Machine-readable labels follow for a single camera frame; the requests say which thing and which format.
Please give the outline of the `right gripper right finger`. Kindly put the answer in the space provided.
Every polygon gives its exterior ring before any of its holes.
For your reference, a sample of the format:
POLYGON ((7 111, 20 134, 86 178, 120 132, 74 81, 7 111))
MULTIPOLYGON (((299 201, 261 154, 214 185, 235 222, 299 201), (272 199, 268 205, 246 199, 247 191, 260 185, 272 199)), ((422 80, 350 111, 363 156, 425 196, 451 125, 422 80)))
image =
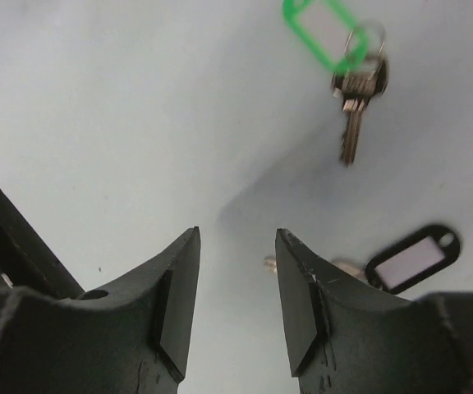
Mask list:
POLYGON ((409 301, 275 240, 292 376, 303 393, 473 393, 473 292, 409 301))

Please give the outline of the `key with black tag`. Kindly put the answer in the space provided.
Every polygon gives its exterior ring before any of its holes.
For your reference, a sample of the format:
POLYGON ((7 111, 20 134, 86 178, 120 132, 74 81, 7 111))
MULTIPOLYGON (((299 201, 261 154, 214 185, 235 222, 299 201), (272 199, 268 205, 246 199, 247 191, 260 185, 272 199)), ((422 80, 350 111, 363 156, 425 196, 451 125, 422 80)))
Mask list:
POLYGON ((384 246, 362 267, 344 259, 329 261, 292 232, 281 232, 274 256, 264 260, 279 283, 301 282, 343 300, 365 293, 398 296, 454 264, 462 252, 457 231, 438 222, 384 246))

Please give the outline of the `keys with black green tags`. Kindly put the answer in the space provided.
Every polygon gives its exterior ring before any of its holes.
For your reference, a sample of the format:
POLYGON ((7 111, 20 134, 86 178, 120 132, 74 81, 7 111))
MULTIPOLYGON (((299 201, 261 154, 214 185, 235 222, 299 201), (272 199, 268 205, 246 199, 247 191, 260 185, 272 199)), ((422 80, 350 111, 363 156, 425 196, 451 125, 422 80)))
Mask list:
POLYGON ((388 86, 386 29, 378 21, 359 20, 343 1, 284 1, 282 16, 331 73, 333 96, 342 100, 347 119, 340 161, 350 167, 356 158, 363 114, 388 86))

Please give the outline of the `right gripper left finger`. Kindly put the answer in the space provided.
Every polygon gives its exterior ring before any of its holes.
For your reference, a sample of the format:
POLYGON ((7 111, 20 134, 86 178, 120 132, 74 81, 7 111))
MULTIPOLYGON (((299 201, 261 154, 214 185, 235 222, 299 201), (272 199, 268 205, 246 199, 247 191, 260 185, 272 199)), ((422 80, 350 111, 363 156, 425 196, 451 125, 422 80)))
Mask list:
POLYGON ((0 287, 0 393, 175 393, 186 375, 200 230, 75 300, 0 287))

